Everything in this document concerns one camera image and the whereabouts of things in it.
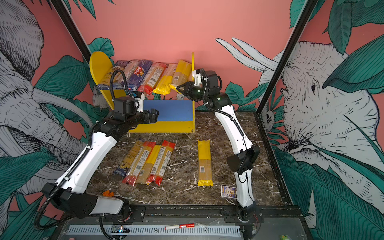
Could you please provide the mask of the clear white-label spaghetti pack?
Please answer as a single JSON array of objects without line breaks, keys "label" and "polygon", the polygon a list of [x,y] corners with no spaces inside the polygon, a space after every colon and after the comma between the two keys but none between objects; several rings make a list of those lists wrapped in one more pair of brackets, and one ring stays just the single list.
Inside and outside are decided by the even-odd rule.
[{"label": "clear white-label spaghetti pack", "polygon": [[[118,60],[114,65],[114,70],[117,67],[119,67],[119,69],[124,72],[127,82],[129,82],[130,77],[136,70],[139,63],[140,63],[140,60],[131,60],[131,61]],[[121,73],[117,73],[117,75],[115,76],[113,87],[114,89],[120,89],[120,90],[125,89],[125,83],[124,83],[123,75]]]}]

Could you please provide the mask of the blue Barilla spaghetti box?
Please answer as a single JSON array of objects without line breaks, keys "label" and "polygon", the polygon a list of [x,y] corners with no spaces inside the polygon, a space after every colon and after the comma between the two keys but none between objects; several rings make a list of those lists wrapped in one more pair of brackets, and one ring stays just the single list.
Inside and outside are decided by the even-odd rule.
[{"label": "blue Barilla spaghetti box", "polygon": [[137,91],[153,62],[150,60],[132,60],[125,68],[128,89]]}]

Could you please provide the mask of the wide yellow spaghetti pack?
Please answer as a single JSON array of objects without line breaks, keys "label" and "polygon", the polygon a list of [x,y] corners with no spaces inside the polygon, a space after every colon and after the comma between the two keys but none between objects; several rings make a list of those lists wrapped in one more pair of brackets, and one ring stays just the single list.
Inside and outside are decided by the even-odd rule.
[{"label": "wide yellow spaghetti pack", "polygon": [[169,84],[170,88],[176,90],[180,85],[185,84],[189,80],[192,72],[192,65],[186,61],[179,60],[173,79]]}]

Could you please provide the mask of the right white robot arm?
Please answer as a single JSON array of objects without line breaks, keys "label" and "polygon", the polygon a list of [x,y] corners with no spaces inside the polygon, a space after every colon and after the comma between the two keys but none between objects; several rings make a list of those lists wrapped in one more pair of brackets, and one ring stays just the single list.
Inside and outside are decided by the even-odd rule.
[{"label": "right white robot arm", "polygon": [[204,106],[223,126],[233,149],[233,155],[227,158],[227,164],[235,174],[237,188],[237,212],[242,222],[255,217],[258,211],[252,191],[252,169],[260,148],[254,145],[243,131],[230,97],[221,91],[222,80],[214,71],[203,68],[192,71],[192,81],[177,87],[177,90],[189,100],[202,101]]}]

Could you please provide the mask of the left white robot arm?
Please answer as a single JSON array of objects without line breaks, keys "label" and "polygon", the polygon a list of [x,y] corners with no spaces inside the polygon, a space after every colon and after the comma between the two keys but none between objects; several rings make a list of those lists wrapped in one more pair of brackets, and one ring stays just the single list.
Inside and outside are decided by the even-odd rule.
[{"label": "left white robot arm", "polygon": [[[90,195],[86,189],[95,171],[117,144],[118,140],[138,125],[157,122],[159,111],[145,110],[145,96],[135,92],[134,97],[113,98],[115,108],[106,118],[90,127],[88,143],[69,169],[53,183],[42,189],[47,198],[37,212],[34,227],[46,230],[72,218],[109,215],[114,222],[126,222],[132,210],[129,201],[117,197]],[[48,204],[69,213],[70,216],[51,224],[41,225],[40,221]]]}]

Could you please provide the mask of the narrow yellow spaghetti pack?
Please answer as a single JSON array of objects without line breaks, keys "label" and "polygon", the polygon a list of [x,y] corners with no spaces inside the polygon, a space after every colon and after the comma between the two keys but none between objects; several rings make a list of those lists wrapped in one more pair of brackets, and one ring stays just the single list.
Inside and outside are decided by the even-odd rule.
[{"label": "narrow yellow spaghetti pack", "polygon": [[174,73],[176,71],[177,64],[169,64],[165,69],[162,78],[153,90],[154,94],[168,95],[171,92],[170,83],[173,80]]}]

